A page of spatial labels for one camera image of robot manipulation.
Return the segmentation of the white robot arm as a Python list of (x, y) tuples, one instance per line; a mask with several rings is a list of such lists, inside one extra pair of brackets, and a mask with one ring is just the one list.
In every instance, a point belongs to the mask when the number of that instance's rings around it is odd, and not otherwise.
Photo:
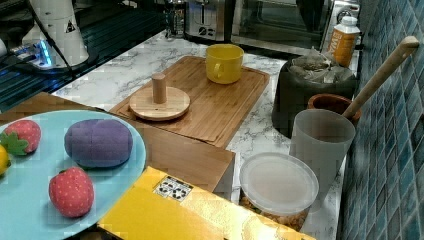
[(34, 26), (23, 37), (23, 44), (36, 47), (34, 62), (41, 69), (76, 66), (89, 58), (78, 28), (72, 0), (29, 0), (35, 16)]

